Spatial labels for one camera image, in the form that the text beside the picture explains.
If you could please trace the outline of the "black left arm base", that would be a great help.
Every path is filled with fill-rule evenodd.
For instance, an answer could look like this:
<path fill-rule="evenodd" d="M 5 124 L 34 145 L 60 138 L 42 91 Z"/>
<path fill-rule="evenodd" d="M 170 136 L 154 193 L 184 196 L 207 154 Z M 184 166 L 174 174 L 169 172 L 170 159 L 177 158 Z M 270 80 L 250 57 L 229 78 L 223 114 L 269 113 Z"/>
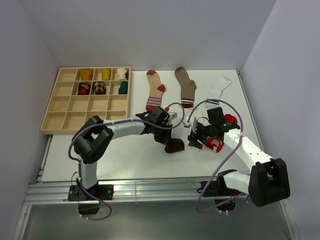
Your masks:
<path fill-rule="evenodd" d="M 109 201 L 113 199 L 114 186 L 112 184 L 99 185 L 96 184 L 87 190 L 91 195 L 99 200 Z M 71 185 L 67 200 L 69 202 L 85 202 L 93 201 L 94 198 L 83 191 L 80 183 Z M 78 212 L 82 215 L 95 215 L 100 210 L 101 204 L 98 203 L 79 203 Z"/>

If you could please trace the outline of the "dark brown striped sock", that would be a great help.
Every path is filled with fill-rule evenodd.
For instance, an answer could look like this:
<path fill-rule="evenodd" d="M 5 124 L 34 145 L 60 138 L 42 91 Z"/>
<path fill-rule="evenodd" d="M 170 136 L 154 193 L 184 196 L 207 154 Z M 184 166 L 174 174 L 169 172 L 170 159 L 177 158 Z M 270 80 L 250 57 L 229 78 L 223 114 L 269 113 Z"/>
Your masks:
<path fill-rule="evenodd" d="M 167 154 L 174 154 L 185 150 L 184 142 L 179 138 L 170 139 L 164 148 Z"/>

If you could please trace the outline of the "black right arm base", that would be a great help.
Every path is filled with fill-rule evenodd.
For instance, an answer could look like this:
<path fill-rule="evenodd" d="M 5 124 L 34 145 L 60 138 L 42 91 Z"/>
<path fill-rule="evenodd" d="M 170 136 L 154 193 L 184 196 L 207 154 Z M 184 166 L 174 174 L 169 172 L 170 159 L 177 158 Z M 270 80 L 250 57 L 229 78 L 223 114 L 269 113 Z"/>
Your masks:
<path fill-rule="evenodd" d="M 223 197 L 219 199 L 213 199 L 214 205 L 219 204 L 228 198 L 235 197 L 239 195 L 241 192 L 234 189 L 228 189 L 224 186 L 219 187 L 219 184 L 216 180 L 212 181 L 210 185 L 208 186 L 207 190 L 204 192 L 203 197 L 209 198 L 209 197 Z M 234 211 L 236 209 L 237 203 L 236 200 L 231 200 L 225 204 L 222 204 L 217 207 L 217 209 L 221 212 L 228 213 L 230 211 Z"/>

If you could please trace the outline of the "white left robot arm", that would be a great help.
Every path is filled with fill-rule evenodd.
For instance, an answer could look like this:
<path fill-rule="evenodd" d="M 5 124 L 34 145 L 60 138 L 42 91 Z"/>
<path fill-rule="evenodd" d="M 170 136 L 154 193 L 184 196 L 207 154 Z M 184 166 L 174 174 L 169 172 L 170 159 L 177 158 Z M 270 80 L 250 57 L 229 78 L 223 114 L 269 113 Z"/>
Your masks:
<path fill-rule="evenodd" d="M 91 117 L 72 138 L 74 152 L 80 157 L 78 162 L 80 189 L 79 194 L 91 200 L 98 193 L 97 162 L 104 155 L 112 140 L 130 136 L 152 134 L 154 140 L 165 145 L 165 151 L 172 149 L 172 120 L 177 113 L 168 112 L 168 108 L 157 107 L 152 112 L 138 113 L 123 120 L 102 120 Z"/>

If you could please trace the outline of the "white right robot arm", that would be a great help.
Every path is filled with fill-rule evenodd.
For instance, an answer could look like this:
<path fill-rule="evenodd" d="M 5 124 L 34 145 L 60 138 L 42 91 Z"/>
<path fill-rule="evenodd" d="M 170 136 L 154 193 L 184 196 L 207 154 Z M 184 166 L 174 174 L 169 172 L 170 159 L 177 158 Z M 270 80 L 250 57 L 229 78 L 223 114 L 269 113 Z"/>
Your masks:
<path fill-rule="evenodd" d="M 231 148 L 232 154 L 245 163 L 249 174 L 235 169 L 225 170 L 216 175 L 213 183 L 202 183 L 201 191 L 205 197 L 230 196 L 244 193 L 257 207 L 287 199 L 291 195 L 287 165 L 281 158 L 274 159 L 247 136 L 235 121 L 229 121 L 221 107 L 207 111 L 208 125 L 193 120 L 188 144 L 201 149 L 208 140 L 217 146 Z"/>

